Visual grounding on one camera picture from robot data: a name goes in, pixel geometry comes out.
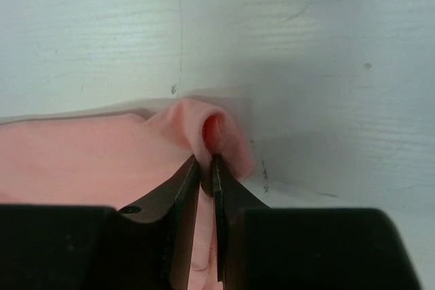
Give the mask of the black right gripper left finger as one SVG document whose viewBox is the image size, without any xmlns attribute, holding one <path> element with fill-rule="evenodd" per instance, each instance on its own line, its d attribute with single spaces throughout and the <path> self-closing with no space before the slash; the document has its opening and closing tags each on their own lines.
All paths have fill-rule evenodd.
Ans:
<svg viewBox="0 0 435 290">
<path fill-rule="evenodd" d="M 150 193 L 122 207 L 139 238 L 128 237 L 133 248 L 127 271 L 138 269 L 142 289 L 187 289 L 201 169 L 194 156 Z"/>
</svg>

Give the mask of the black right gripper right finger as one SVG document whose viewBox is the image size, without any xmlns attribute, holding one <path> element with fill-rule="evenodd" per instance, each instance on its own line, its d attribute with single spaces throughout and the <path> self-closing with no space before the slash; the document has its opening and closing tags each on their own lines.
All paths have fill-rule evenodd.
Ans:
<svg viewBox="0 0 435 290">
<path fill-rule="evenodd" d="M 247 289 L 244 214 L 270 207 L 235 179 L 222 155 L 211 163 L 217 236 L 217 280 L 224 289 Z"/>
</svg>

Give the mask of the salmon pink t shirt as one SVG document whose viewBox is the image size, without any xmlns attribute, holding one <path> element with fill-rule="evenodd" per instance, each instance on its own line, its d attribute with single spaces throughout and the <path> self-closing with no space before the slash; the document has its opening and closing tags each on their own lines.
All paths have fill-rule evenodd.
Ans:
<svg viewBox="0 0 435 290">
<path fill-rule="evenodd" d="M 1 201 L 121 208 L 151 192 L 190 157 L 204 175 L 220 154 L 236 179 L 253 170 L 249 143 L 222 108 L 182 99 L 133 113 L 1 126 Z"/>
</svg>

